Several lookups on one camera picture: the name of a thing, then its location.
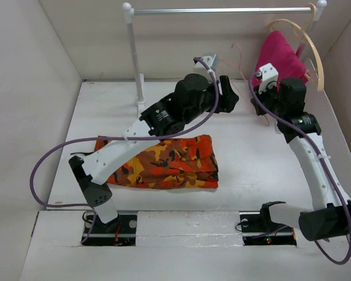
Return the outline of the pink wire hanger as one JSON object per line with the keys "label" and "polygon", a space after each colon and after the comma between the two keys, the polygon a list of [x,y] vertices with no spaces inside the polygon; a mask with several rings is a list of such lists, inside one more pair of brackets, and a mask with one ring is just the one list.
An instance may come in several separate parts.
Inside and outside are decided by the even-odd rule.
{"label": "pink wire hanger", "polygon": [[[249,90],[249,83],[248,83],[247,77],[242,71],[242,60],[243,60],[242,45],[240,43],[238,43],[238,42],[233,42],[231,44],[230,49],[233,50],[234,48],[238,49],[238,52],[239,52],[238,64],[233,64],[231,59],[225,59],[222,55],[219,55],[218,58],[224,65],[234,69],[235,71],[237,71],[240,74],[240,78],[239,79],[237,78],[237,80],[243,80],[245,82],[245,84],[246,84],[247,89]],[[224,67],[221,67],[222,72],[224,73],[224,75],[228,75],[230,77],[230,74],[227,74],[227,72],[225,71]],[[233,83],[233,87],[238,91],[238,93],[243,98],[245,103],[247,103],[251,107],[253,113],[255,113],[254,106],[248,100],[248,98],[251,97],[252,95],[242,94],[234,83]],[[262,125],[264,125],[265,127],[269,127],[270,126],[270,122],[269,122],[269,120],[268,120],[268,118],[266,116],[259,116],[259,120],[262,123]]]}

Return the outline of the orange camouflage trousers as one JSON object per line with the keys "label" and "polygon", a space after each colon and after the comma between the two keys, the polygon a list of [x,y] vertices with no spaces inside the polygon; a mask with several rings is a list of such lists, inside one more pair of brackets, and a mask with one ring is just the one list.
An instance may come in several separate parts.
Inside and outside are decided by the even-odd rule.
{"label": "orange camouflage trousers", "polygon": [[166,139],[128,160],[107,183],[138,189],[217,189],[218,162],[210,135]]}

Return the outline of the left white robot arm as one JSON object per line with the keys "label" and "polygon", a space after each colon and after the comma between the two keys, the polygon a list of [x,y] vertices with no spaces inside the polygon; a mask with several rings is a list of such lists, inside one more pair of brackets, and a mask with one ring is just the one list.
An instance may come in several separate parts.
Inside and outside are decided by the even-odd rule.
{"label": "left white robot arm", "polygon": [[220,76],[213,83],[202,75],[188,74],[173,92],[144,110],[123,134],[123,139],[110,141],[84,157],[70,158],[73,175],[88,206],[97,213],[98,225],[106,232],[116,230],[119,225],[119,213],[107,181],[125,162],[182,132],[204,112],[230,113],[238,100],[228,76]]}

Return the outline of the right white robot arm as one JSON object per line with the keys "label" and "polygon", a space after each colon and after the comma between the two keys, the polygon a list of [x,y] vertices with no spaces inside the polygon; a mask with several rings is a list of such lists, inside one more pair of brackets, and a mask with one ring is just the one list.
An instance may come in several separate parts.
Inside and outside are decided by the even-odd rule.
{"label": "right white robot arm", "polygon": [[271,231],[279,224],[300,229],[309,241],[351,235],[351,198],[344,191],[325,151],[317,118],[305,111],[307,87],[299,78],[269,82],[264,90],[248,82],[257,115],[269,114],[295,154],[311,194],[312,209],[278,201],[259,215],[260,226]]}

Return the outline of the magenta hanging garment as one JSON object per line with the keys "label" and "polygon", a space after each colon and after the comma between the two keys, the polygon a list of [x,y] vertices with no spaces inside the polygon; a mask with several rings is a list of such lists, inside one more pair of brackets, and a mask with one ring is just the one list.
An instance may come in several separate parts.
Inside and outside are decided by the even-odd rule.
{"label": "magenta hanging garment", "polygon": [[278,83],[284,78],[299,78],[305,84],[308,82],[305,76],[307,72],[305,65],[295,55],[292,47],[279,31],[271,32],[265,39],[255,71],[268,63],[271,63],[278,71]]}

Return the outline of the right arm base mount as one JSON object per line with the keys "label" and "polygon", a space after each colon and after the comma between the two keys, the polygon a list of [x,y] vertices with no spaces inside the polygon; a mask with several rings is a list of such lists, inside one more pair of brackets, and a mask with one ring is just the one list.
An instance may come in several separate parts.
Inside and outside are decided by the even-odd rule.
{"label": "right arm base mount", "polygon": [[294,229],[272,222],[269,207],[284,204],[283,201],[264,203],[258,211],[239,211],[235,230],[242,234],[244,246],[297,246]]}

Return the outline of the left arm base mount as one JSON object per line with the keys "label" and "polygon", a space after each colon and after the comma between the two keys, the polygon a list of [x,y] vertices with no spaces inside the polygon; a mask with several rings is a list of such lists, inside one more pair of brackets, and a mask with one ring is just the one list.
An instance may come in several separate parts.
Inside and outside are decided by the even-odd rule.
{"label": "left arm base mount", "polygon": [[94,214],[85,211],[82,215],[84,229],[81,244],[84,246],[135,246],[137,230],[137,212],[123,212],[119,223],[107,230],[98,217],[92,225]]}

